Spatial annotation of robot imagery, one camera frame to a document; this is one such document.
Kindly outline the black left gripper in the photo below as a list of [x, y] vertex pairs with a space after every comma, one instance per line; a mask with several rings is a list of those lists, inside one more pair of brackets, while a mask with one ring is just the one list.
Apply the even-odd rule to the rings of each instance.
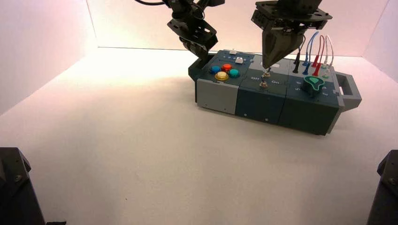
[[173, 18], [167, 25], [179, 36], [183, 46], [200, 59], [206, 59], [218, 42], [217, 31], [205, 20], [192, 15]]

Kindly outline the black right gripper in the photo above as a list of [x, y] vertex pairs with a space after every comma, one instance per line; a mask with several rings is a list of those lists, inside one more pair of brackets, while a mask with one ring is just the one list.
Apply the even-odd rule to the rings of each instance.
[[332, 16], [319, 8], [320, 0], [257, 1], [251, 21], [263, 31], [262, 65], [268, 69], [300, 47], [306, 30], [322, 29]]

